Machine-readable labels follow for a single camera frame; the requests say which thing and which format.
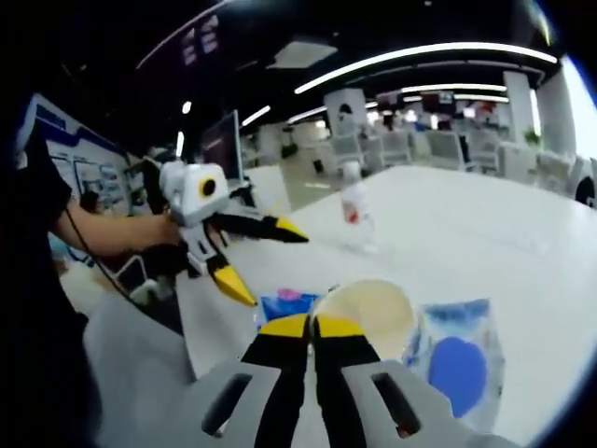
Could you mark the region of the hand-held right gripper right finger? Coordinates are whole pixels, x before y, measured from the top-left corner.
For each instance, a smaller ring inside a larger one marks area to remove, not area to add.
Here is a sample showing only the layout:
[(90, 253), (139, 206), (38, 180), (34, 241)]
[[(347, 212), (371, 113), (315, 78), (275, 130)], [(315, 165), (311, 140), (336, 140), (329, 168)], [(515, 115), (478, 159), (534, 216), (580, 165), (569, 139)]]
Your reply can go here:
[(312, 320), (316, 395), (332, 447), (447, 447), (449, 401), (397, 361), (382, 361), (355, 322)]

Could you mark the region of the person's left hand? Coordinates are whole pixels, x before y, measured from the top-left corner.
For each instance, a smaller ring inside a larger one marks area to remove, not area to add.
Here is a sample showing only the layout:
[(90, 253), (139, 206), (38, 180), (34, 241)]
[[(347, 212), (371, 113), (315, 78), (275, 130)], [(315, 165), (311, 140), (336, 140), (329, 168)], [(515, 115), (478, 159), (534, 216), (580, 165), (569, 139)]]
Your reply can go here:
[(179, 226), (169, 214), (151, 216), (148, 218), (148, 239), (150, 245), (179, 245)]

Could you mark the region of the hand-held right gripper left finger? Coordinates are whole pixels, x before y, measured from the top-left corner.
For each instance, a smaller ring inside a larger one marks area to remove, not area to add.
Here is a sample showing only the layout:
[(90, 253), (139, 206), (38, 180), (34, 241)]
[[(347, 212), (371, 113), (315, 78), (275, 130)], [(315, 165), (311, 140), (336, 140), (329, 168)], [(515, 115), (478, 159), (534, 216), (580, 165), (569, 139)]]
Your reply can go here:
[(307, 314), (272, 320), (238, 360), (192, 385), (179, 417), (181, 447), (289, 447), (304, 401)]

